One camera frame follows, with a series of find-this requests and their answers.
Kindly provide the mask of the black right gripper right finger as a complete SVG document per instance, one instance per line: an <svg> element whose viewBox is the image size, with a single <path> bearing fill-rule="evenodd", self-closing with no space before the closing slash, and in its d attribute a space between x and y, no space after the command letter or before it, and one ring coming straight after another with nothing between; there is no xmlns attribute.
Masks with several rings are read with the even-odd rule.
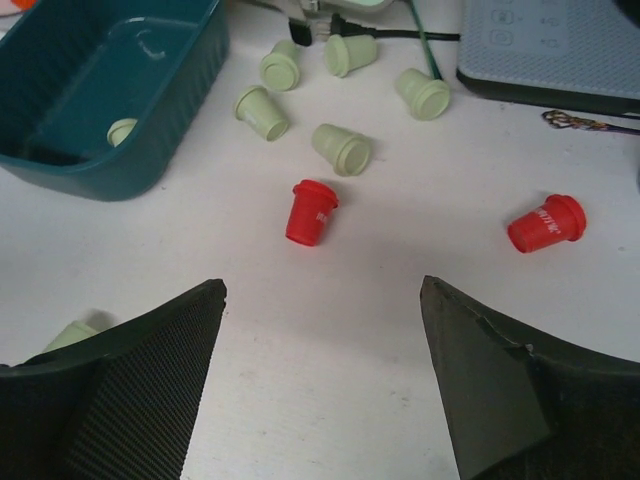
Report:
<svg viewBox="0 0 640 480"><path fill-rule="evenodd" d="M635 479L639 366L561 340L445 281L420 304L463 479Z"/></svg>

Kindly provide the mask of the teal plastic storage basket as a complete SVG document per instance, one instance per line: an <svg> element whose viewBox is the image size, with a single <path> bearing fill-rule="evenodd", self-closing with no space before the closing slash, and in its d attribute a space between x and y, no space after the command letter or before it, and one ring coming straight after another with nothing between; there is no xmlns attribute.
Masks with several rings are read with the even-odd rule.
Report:
<svg viewBox="0 0 640 480"><path fill-rule="evenodd" d="M1 41L1 167L97 201L163 176L228 56L220 1L40 1ZM117 120L135 128L117 147Z"/></svg>

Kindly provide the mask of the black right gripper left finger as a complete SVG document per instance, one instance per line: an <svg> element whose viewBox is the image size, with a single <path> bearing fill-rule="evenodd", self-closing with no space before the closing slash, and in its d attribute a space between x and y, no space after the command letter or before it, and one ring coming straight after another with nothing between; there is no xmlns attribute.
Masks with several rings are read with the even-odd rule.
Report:
<svg viewBox="0 0 640 480"><path fill-rule="evenodd" d="M88 339L2 366L2 478L179 478L226 295L222 280L207 280Z"/></svg>

